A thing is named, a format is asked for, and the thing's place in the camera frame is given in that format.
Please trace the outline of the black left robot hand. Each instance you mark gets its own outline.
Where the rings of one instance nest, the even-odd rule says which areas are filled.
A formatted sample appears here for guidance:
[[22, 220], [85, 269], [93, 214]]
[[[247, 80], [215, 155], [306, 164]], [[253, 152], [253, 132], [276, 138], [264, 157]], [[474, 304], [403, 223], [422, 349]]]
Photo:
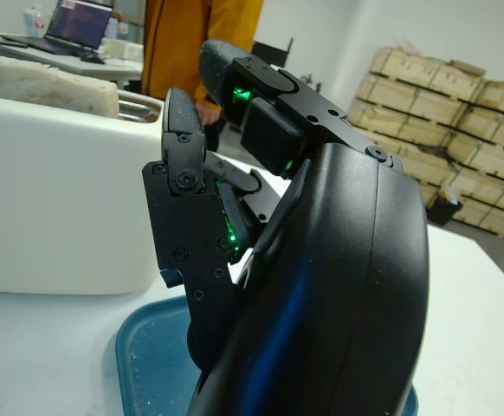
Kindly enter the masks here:
[[160, 274], [191, 316], [189, 414], [400, 414], [429, 300], [417, 182], [287, 71], [211, 39], [199, 72], [289, 185], [241, 209], [262, 186], [216, 170], [190, 97], [168, 92], [162, 155], [142, 175]]

